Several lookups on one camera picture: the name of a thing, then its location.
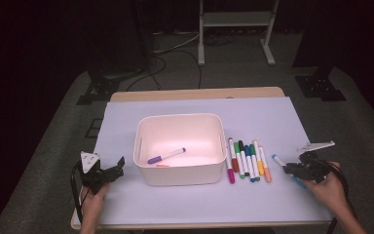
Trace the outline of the brown marker pen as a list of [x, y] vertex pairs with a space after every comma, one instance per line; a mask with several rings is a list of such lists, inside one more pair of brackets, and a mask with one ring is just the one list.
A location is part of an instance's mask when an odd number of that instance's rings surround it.
[[240, 171], [240, 168], [239, 168], [238, 158], [236, 155], [234, 141], [231, 137], [228, 138], [228, 143], [229, 143], [229, 148], [230, 148], [233, 171], [234, 173], [238, 173]]

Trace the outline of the magenta marker pen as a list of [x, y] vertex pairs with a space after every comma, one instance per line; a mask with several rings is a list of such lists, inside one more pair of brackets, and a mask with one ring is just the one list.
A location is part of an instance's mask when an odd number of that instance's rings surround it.
[[226, 147], [226, 167], [227, 167], [227, 174], [228, 174], [228, 178], [229, 178], [229, 182], [231, 184], [234, 184], [236, 182], [235, 180], [235, 173], [234, 173], [234, 170], [233, 170], [233, 165], [232, 165], [232, 161], [231, 161], [231, 157], [230, 157], [230, 150], [228, 147]]

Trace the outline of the white metal stand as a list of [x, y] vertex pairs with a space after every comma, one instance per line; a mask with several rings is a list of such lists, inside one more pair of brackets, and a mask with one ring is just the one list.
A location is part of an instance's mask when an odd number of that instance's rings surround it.
[[265, 37], [260, 40], [265, 58], [269, 65], [275, 65], [276, 61], [270, 49], [270, 39], [275, 24], [280, 0], [273, 0], [271, 11], [263, 12], [235, 12], [235, 13], [206, 13], [204, 11], [204, 0], [200, 0], [199, 9], [199, 43], [198, 43], [198, 65], [205, 65], [205, 29], [208, 27], [250, 27], [265, 26], [267, 28]]

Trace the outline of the person's left hand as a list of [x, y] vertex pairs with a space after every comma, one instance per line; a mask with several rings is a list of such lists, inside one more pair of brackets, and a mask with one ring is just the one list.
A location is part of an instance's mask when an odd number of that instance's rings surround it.
[[109, 187], [109, 183], [103, 185], [96, 194], [94, 194], [89, 187], [83, 187], [81, 192], [83, 214], [82, 226], [98, 226], [105, 204], [104, 198]]

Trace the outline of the dark green marker pen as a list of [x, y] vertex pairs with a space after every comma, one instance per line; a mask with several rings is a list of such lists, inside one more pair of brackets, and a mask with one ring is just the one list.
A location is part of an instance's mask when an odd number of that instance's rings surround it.
[[253, 169], [253, 172], [254, 172], [254, 179], [255, 179], [255, 181], [260, 181], [258, 161], [257, 161], [257, 157], [256, 157], [256, 151], [255, 151], [254, 144], [251, 144], [249, 146], [249, 149], [250, 149], [250, 156], [251, 156], [251, 161], [252, 161], [252, 169]]

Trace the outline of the black stand base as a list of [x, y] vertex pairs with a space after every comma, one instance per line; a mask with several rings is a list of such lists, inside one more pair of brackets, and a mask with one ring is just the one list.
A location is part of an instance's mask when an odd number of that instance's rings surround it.
[[346, 98], [329, 80], [333, 67], [320, 66], [313, 74], [297, 75], [295, 80], [305, 98], [320, 98], [322, 101], [345, 101]]
[[90, 68], [91, 79], [86, 92], [79, 97], [77, 105], [90, 105], [94, 101], [109, 100], [120, 86], [120, 72], [113, 68]]

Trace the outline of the white plastic storage box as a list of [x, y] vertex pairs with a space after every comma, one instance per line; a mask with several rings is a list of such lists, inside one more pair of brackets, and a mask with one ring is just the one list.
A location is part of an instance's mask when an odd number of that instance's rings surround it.
[[[179, 148], [186, 152], [149, 165], [147, 160]], [[211, 113], [150, 116], [137, 127], [133, 161], [146, 183], [175, 186], [215, 183], [225, 167], [221, 119]], [[156, 165], [169, 168], [156, 168]]]

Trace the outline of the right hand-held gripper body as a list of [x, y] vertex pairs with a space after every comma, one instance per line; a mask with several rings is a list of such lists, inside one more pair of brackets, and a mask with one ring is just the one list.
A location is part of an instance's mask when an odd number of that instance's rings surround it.
[[335, 142], [331, 140], [329, 142], [307, 143], [299, 148], [301, 168], [297, 173], [297, 177], [305, 180], [314, 180], [315, 182], [323, 181], [329, 174], [330, 169], [318, 158], [316, 151], [334, 145]]

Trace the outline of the purple marker pen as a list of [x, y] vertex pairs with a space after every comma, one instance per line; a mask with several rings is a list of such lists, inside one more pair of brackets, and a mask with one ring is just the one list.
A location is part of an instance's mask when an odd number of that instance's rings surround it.
[[150, 159], [147, 160], [147, 163], [149, 165], [157, 164], [157, 163], [162, 162], [162, 161], [164, 161], [164, 160], [166, 160], [168, 158], [177, 156], [177, 155], [185, 153], [185, 152], [186, 152], [186, 148], [182, 147], [182, 148], [173, 150], [171, 152], [168, 152], [168, 153], [165, 153], [165, 154], [162, 154], [162, 155], [150, 158]]

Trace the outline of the light purple table mat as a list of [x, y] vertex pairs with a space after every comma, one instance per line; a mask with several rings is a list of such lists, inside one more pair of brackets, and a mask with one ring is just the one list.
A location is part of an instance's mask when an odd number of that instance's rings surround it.
[[95, 151], [104, 168], [125, 157], [125, 174], [110, 188], [101, 222], [118, 228], [250, 226], [324, 223], [331, 214], [306, 189], [269, 160], [272, 181], [228, 179], [225, 163], [215, 183], [152, 186], [133, 161], [139, 122], [150, 116], [211, 113], [229, 137], [250, 144], [257, 140], [267, 157], [295, 161], [309, 139], [287, 97], [212, 98], [110, 102]]

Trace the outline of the yellow marker pen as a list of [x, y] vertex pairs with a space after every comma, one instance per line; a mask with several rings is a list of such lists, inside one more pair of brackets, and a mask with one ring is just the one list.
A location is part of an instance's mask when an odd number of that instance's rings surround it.
[[254, 140], [253, 144], [254, 144], [254, 148], [255, 148], [256, 163], [257, 163], [258, 172], [259, 172], [260, 175], [264, 176], [265, 175], [264, 161], [263, 161], [263, 157], [262, 157], [262, 154], [261, 154], [261, 148], [260, 148], [259, 142], [257, 140]]

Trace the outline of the peach marker pen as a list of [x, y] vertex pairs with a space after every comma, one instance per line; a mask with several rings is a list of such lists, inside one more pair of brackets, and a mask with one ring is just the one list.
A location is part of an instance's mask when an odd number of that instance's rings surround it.
[[266, 160], [264, 147], [259, 146], [259, 151], [260, 151], [260, 156], [261, 156], [262, 163], [263, 163], [265, 179], [266, 179], [267, 182], [271, 182], [272, 177], [271, 177], [271, 172], [270, 172], [270, 168], [269, 168], [269, 165], [268, 165], [268, 161]]

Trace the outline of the black marker pen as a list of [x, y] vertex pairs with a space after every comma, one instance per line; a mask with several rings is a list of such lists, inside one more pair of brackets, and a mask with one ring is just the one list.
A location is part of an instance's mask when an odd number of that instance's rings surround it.
[[244, 175], [249, 176], [250, 173], [249, 173], [249, 168], [248, 168], [248, 164], [247, 164], [247, 161], [246, 161], [246, 155], [245, 155], [245, 152], [244, 152], [244, 145], [243, 145], [242, 140], [239, 140], [239, 150], [240, 150], [241, 157], [242, 157]]

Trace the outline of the person's right hand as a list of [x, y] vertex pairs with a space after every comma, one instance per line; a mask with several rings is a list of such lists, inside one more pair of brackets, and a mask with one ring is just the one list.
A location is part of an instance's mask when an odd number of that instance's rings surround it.
[[305, 179], [302, 182], [332, 212], [350, 208], [343, 184], [334, 172], [330, 172], [322, 182]]

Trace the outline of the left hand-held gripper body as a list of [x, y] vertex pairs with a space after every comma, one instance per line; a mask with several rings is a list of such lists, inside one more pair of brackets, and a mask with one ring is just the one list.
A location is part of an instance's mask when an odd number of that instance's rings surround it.
[[78, 169], [83, 185], [89, 187], [93, 194], [111, 181], [111, 170], [103, 170], [100, 167], [100, 156], [97, 154], [82, 151]]

